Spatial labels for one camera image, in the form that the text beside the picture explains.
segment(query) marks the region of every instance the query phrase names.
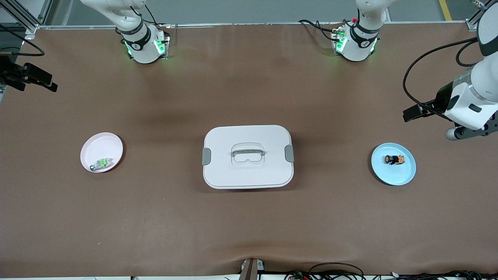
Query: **plate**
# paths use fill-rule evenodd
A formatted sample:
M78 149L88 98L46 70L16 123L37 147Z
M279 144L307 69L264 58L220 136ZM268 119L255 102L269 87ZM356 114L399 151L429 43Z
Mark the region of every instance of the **plate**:
M405 163L387 164L384 161L386 155L402 155ZM414 178L417 171L413 155L405 147L396 143L384 143L375 148L372 153L372 168L380 180L393 186L407 184Z
M81 148L80 160L83 167L94 173L102 173L116 167L123 156L123 142L110 132L102 132L90 137ZM90 165L102 158L110 158L112 164L104 169L90 170Z

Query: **white plastic container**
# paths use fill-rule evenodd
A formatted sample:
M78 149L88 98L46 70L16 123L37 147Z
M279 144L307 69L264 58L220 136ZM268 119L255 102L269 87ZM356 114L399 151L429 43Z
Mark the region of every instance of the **white plastic container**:
M215 189L285 186L294 175L290 133L276 125L214 128L204 139L202 165Z

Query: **yellow floor stripe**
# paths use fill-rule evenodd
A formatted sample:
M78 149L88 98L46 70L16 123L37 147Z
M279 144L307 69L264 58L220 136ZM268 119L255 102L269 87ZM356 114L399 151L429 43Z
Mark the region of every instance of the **yellow floor stripe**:
M439 5L441 5L441 9L443 10L444 19L451 20L450 10L448 10L446 0L439 0Z

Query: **gray latch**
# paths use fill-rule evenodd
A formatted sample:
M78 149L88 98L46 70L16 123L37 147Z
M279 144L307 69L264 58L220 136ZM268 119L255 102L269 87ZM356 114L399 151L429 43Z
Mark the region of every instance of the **gray latch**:
M211 150L209 148L202 149L202 165L211 163Z
M285 160L288 162L294 162L294 149L292 145L285 146Z

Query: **white robot link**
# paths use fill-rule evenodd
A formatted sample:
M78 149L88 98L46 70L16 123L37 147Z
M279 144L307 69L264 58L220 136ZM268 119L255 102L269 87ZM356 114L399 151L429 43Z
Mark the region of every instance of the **white robot link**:
M130 56L139 63L151 63L166 56L169 35L153 24L145 24L135 13L145 0L81 0L112 21L124 38Z
M479 43L484 59L442 87L434 100L403 111L405 122L435 112L441 114L455 123L454 128L446 131L449 140L487 136L498 131L498 3L484 12L474 41Z
M387 8L397 0L356 0L358 17L333 34L336 53L351 61L365 60L374 51L378 33L387 20Z

